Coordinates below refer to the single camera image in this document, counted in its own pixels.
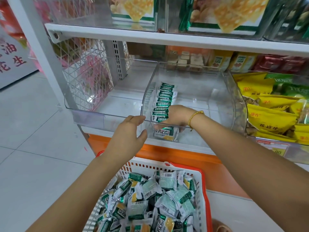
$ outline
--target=price tag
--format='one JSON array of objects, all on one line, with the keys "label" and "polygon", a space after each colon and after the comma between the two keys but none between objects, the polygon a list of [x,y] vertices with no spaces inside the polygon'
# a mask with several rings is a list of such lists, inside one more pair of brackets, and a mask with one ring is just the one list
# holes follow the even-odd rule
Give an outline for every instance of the price tag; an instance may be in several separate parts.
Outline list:
[{"label": "price tag", "polygon": [[265,140],[257,140],[257,143],[269,150],[272,150],[273,152],[276,152],[280,156],[283,156],[289,147],[289,144]]}]

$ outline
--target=white floor tile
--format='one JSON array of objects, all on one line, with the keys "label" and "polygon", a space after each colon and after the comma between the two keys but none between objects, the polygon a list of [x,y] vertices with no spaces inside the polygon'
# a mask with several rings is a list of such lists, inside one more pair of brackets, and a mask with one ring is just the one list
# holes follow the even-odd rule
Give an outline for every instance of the white floor tile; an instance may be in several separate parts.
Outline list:
[{"label": "white floor tile", "polygon": [[15,151],[0,165],[0,231],[25,231],[85,165]]},{"label": "white floor tile", "polygon": [[0,93],[0,146],[16,149],[56,111],[47,80],[30,76]]},{"label": "white floor tile", "polygon": [[89,164],[95,157],[92,150],[86,151],[85,138],[77,125],[64,112],[57,112],[19,148],[20,151]]},{"label": "white floor tile", "polygon": [[237,232],[283,232],[252,200],[207,191],[211,216]]},{"label": "white floor tile", "polygon": [[40,77],[40,78],[45,78],[46,79],[46,77],[45,77],[45,75],[42,73],[42,72],[40,72],[40,71],[38,71],[37,73],[35,73],[35,74],[33,74],[35,77]]},{"label": "white floor tile", "polygon": [[0,147],[0,164],[5,160],[7,156],[9,156],[14,150]]}]

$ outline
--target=orange shelf base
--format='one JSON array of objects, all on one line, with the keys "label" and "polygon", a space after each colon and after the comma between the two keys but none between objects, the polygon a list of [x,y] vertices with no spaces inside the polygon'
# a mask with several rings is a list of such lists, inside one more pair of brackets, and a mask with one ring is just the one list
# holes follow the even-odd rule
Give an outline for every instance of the orange shelf base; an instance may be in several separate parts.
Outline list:
[{"label": "orange shelf base", "polygon": [[[104,150],[109,141],[110,138],[92,134],[90,134],[88,139],[88,142],[95,154]],[[249,196],[236,183],[217,156],[148,144],[144,144],[136,156],[150,160],[161,162],[168,161],[176,164],[200,168],[205,173],[206,186],[208,190],[249,198]]]}]

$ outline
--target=person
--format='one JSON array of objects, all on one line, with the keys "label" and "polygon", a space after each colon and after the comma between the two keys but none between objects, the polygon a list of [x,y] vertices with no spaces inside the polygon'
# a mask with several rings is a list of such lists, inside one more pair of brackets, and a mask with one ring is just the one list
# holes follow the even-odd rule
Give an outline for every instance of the person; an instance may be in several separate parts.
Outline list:
[{"label": "person", "polygon": [[[186,126],[196,110],[169,107],[169,118],[157,125]],[[95,158],[75,182],[42,214],[27,232],[82,231],[103,190],[118,170],[142,148],[144,116],[128,116],[116,129],[104,154]],[[241,136],[204,114],[191,127],[205,140],[243,190],[284,231],[309,228],[309,173],[289,160]]]}]

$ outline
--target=right hand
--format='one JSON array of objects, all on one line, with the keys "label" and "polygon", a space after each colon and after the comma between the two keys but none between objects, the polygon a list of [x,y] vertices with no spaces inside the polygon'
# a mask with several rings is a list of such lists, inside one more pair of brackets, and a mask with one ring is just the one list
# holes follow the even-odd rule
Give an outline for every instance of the right hand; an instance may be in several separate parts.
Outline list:
[{"label": "right hand", "polygon": [[172,105],[168,108],[168,119],[154,126],[155,129],[161,129],[170,125],[187,126],[191,116],[196,113],[196,110],[185,107],[183,105]]}]

